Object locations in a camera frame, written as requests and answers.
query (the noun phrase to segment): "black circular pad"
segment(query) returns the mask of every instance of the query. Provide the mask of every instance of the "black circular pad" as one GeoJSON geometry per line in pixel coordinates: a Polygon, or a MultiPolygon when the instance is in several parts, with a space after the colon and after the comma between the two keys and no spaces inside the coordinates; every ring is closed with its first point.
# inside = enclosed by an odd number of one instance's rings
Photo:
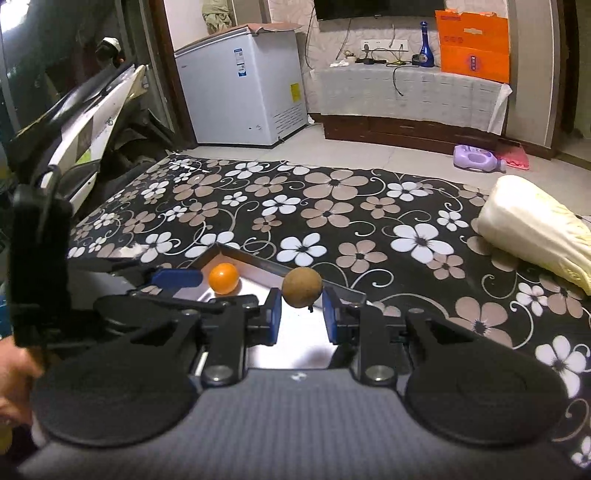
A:
{"type": "Polygon", "coordinates": [[[438,348],[408,380],[411,412],[430,430],[479,446],[515,446],[551,429],[566,408],[549,367],[488,340],[438,348]]]}
{"type": "Polygon", "coordinates": [[[197,400],[186,373],[154,348],[96,350],[50,368],[35,384],[33,410],[50,435],[83,446],[131,445],[171,429],[197,400]]]}

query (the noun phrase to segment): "blue glass bottle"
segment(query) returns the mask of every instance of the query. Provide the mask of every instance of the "blue glass bottle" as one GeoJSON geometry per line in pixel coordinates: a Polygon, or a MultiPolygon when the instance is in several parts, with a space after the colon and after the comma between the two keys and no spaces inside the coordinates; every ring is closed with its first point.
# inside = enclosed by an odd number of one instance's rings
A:
{"type": "Polygon", "coordinates": [[[421,67],[434,67],[435,57],[429,47],[429,34],[427,31],[427,22],[421,22],[421,31],[423,32],[423,46],[421,47],[420,65],[421,67]]]}

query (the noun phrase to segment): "cardboard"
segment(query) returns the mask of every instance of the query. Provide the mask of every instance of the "cardboard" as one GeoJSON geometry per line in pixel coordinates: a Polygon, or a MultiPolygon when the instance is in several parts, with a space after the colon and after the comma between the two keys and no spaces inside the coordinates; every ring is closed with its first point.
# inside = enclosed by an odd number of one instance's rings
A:
{"type": "Polygon", "coordinates": [[[441,70],[509,83],[509,22],[494,13],[438,10],[441,70]]]}

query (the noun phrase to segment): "wire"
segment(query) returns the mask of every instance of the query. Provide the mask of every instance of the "wire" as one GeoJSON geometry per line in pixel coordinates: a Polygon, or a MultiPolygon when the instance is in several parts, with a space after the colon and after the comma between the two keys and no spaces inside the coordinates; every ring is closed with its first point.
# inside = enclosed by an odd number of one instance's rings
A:
{"type": "Polygon", "coordinates": [[[345,39],[343,40],[343,44],[340,46],[339,52],[337,53],[335,60],[339,59],[339,55],[343,51],[343,48],[345,47],[345,44],[347,43],[347,40],[349,39],[349,32],[351,31],[351,22],[352,21],[353,21],[353,19],[349,18],[349,26],[347,27],[347,34],[345,35],[345,39]]]}
{"type": "Polygon", "coordinates": [[[310,70],[312,70],[312,67],[310,67],[310,62],[308,61],[308,44],[310,40],[310,28],[312,27],[312,17],[314,16],[314,12],[316,12],[316,6],[314,6],[312,8],[312,12],[310,12],[310,21],[308,22],[308,31],[306,32],[306,45],[304,48],[304,58],[306,59],[306,65],[308,65],[308,68],[310,70]]]}
{"type": "Polygon", "coordinates": [[[396,91],[398,92],[398,94],[403,97],[404,94],[398,90],[398,87],[396,86],[396,70],[398,70],[399,68],[418,68],[418,65],[386,65],[387,67],[392,66],[394,67],[394,70],[392,71],[392,83],[394,84],[394,88],[396,89],[396,91]]]}
{"type": "Polygon", "coordinates": [[[399,50],[389,50],[387,48],[375,48],[373,50],[370,50],[371,57],[372,57],[372,59],[375,60],[374,51],[389,51],[392,55],[394,55],[394,58],[396,59],[396,61],[393,61],[391,63],[388,63],[387,65],[389,65],[389,66],[394,66],[394,65],[402,66],[402,65],[406,65],[408,63],[407,61],[402,60],[400,58],[400,54],[402,53],[402,48],[400,48],[399,50]]]}
{"type": "Polygon", "coordinates": [[[390,40],[390,45],[388,45],[388,48],[392,48],[392,44],[394,43],[395,39],[396,39],[396,28],[394,27],[394,22],[392,22],[392,40],[390,40]]]}

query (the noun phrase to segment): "floral rug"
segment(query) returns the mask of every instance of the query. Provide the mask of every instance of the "floral rug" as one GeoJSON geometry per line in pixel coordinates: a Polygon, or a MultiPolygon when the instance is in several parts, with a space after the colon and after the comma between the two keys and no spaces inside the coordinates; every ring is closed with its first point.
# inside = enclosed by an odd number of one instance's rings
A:
{"type": "MultiPolygon", "coordinates": [[[[389,316],[412,304],[535,356],[572,403],[554,442],[591,463],[591,302],[478,235],[486,192],[385,170],[172,155],[72,232],[70,257],[190,267],[220,242],[360,290],[389,316]]],[[[157,293],[155,287],[148,287],[157,293]]]]}

